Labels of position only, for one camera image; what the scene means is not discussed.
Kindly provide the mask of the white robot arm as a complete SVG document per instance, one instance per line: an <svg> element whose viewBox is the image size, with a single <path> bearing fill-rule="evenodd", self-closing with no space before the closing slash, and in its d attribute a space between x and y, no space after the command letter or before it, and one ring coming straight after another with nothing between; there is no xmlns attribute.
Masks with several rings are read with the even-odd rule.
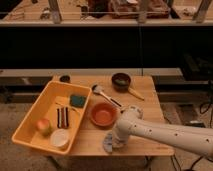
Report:
<svg viewBox="0 0 213 171"><path fill-rule="evenodd" d="M213 158L213 129L150 122L142 115L135 105L123 110L112 129L113 148L122 148L130 136L137 136Z"/></svg>

